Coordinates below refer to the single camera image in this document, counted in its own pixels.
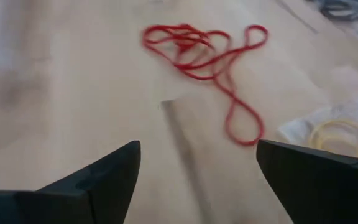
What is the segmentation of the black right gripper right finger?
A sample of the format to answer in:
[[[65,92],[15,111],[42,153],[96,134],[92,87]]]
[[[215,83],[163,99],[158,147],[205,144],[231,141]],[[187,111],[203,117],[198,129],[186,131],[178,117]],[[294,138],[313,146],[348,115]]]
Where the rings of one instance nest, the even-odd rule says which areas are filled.
[[[358,224],[358,158],[269,140],[256,158],[294,224]]]

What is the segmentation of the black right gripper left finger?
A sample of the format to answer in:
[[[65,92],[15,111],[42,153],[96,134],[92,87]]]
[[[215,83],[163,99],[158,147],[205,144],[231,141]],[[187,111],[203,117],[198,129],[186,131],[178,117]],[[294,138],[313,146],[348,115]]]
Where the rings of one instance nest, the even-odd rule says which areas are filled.
[[[137,183],[140,142],[38,190],[0,190],[0,224],[123,224]]]

